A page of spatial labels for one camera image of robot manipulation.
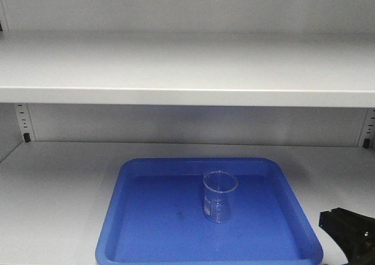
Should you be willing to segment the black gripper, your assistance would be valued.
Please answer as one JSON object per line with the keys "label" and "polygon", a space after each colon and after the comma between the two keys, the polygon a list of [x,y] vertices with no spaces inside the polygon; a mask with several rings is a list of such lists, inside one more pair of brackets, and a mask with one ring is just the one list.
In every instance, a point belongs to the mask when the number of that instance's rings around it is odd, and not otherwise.
{"label": "black gripper", "polygon": [[374,218],[335,208],[320,213],[319,227],[340,247],[348,264],[374,264]]}

